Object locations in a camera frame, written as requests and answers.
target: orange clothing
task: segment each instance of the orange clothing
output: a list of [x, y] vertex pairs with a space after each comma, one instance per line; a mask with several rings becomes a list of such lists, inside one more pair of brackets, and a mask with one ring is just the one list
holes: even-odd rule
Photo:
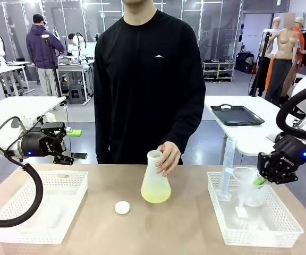
[[268, 91], [268, 87], [270, 84], [271, 80], [271, 75], [272, 75], [272, 66], [274, 65], [274, 59], [272, 58], [269, 64], [269, 70], [268, 70], [268, 75], [266, 76], [266, 81], [265, 81], [265, 90]]
[[[305, 44], [305, 41], [304, 41], [304, 36], [302, 34], [302, 32], [300, 31], [300, 29], [298, 27], [295, 27], [293, 29], [293, 31], [296, 31], [297, 32], [297, 38], [298, 40], [300, 41], [300, 45], [301, 45], [301, 49], [304, 49], [304, 44]], [[297, 70], [299, 70], [299, 68], [301, 67], [302, 65], [302, 60], [303, 60], [303, 54], [302, 53], [297, 53], [297, 59], [299, 60], [299, 65], [297, 67]]]

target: black long-sleeve shirt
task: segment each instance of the black long-sleeve shirt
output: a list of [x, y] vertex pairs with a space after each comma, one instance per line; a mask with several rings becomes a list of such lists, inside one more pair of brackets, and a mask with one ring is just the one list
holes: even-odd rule
[[160, 11], [138, 26], [121, 18], [100, 36], [95, 58], [99, 164], [146, 164], [165, 141], [183, 154], [206, 89], [192, 28]]

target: dark pants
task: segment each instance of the dark pants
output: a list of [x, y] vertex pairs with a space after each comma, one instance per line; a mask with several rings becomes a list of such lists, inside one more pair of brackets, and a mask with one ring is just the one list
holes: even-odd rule
[[256, 77], [254, 77], [253, 84], [251, 91], [249, 93], [249, 96], [252, 96], [253, 89], [257, 86], [258, 88], [258, 96], [261, 97], [263, 95], [263, 92], [265, 90], [265, 82], [266, 82], [266, 76], [268, 75], [268, 69], [270, 65], [271, 59], [268, 57], [264, 57], [263, 63], [260, 61], [259, 63], [259, 80], [256, 80]]
[[279, 100], [282, 95], [283, 84], [289, 70], [291, 68], [291, 59], [275, 59], [272, 69], [272, 75], [268, 92], [265, 95], [265, 100], [279, 106]]

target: shoe rack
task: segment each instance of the shoe rack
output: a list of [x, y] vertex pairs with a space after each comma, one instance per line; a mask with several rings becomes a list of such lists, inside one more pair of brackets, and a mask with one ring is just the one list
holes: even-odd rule
[[[215, 67], [213, 70], [205, 70], [207, 67]], [[234, 62], [212, 62], [212, 63], [205, 63], [202, 64], [202, 71], [204, 74], [204, 80], [210, 81], [210, 80], [229, 80], [232, 81], [233, 77], [233, 70], [234, 70]], [[222, 73], [229, 73], [230, 76], [222, 77], [220, 76]], [[205, 75], [214, 75], [215, 77], [211, 78], [205, 78]]]

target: beige hat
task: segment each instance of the beige hat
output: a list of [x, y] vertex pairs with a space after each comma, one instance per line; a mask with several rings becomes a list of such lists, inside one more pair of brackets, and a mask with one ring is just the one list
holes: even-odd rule
[[304, 26], [304, 18], [303, 17], [298, 17], [296, 18], [296, 23], [301, 24], [302, 26]]

